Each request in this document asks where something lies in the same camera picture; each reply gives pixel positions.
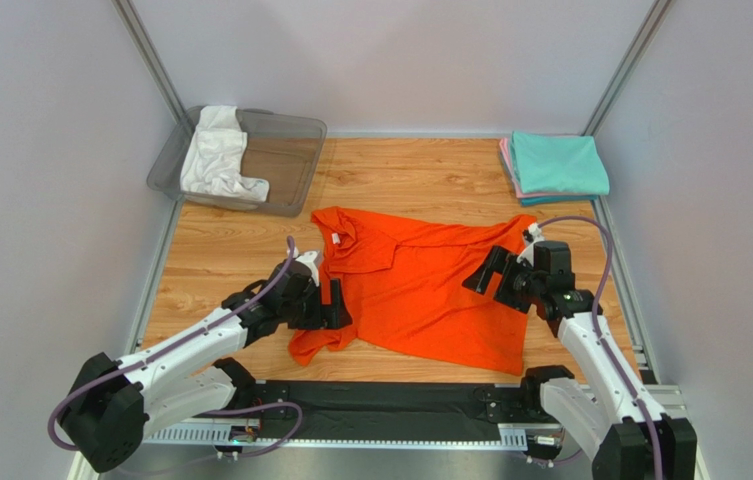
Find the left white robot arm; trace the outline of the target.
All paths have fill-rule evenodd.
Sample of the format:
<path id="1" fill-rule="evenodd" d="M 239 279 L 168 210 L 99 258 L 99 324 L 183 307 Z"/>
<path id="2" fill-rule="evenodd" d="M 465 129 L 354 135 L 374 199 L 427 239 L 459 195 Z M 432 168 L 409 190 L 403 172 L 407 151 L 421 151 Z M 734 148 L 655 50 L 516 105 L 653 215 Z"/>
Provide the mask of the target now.
<path id="1" fill-rule="evenodd" d="M 116 469 L 158 431 L 194 416 L 252 414 L 255 378 L 231 354 L 274 334 L 351 325 L 341 282 L 320 280 L 309 251 L 235 292 L 197 323 L 142 351 L 81 367 L 49 426 L 97 473 Z"/>

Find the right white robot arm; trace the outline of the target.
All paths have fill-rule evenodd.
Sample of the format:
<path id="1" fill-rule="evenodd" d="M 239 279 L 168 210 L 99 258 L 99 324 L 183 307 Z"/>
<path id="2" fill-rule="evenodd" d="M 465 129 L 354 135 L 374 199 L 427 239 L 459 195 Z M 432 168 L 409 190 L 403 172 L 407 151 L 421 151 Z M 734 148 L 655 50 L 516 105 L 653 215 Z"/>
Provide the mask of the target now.
<path id="1" fill-rule="evenodd" d="M 501 277 L 494 300 L 522 313 L 534 308 L 588 381 L 584 393 L 565 369 L 551 366 L 528 371 L 523 385 L 577 442 L 593 478 L 695 478 L 695 429 L 628 369 L 597 295 L 576 286 L 569 246 L 537 240 L 519 254 L 495 246 L 462 285 L 483 294 L 494 275 Z"/>

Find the orange t shirt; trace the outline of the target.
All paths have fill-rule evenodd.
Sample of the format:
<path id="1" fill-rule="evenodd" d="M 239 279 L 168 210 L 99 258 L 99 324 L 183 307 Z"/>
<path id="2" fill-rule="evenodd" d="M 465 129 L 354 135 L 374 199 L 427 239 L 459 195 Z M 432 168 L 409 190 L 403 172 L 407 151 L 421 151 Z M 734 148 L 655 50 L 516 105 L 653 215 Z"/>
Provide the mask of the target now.
<path id="1" fill-rule="evenodd" d="M 491 248 L 520 252 L 535 217 L 466 226 L 328 207 L 311 221 L 324 239 L 320 277 L 339 280 L 352 323 L 296 332 L 288 351 L 297 363 L 361 340 L 414 357 L 523 372 L 526 315 L 462 283 Z"/>

